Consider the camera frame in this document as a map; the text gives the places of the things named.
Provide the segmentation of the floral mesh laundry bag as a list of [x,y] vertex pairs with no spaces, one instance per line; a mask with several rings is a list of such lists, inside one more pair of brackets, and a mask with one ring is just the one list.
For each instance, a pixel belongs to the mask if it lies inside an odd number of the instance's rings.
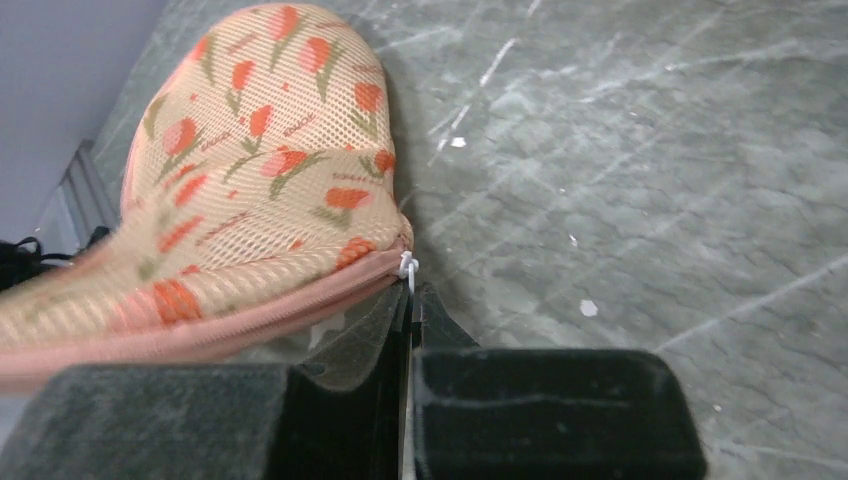
[[2,294],[2,390],[224,358],[387,286],[413,244],[395,165],[385,74],[348,23],[310,4],[225,17],[148,105],[120,225]]

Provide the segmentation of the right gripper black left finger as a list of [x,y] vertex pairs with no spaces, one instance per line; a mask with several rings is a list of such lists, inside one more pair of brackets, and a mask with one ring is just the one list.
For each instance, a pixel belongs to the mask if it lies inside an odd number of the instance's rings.
[[86,365],[53,377],[5,479],[396,479],[408,291],[371,296],[298,363]]

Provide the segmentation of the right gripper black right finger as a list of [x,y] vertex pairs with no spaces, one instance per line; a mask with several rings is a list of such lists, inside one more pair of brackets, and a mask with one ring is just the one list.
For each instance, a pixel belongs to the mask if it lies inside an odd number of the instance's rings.
[[479,345],[421,285],[411,317],[420,479],[703,479],[708,462],[670,366],[617,348]]

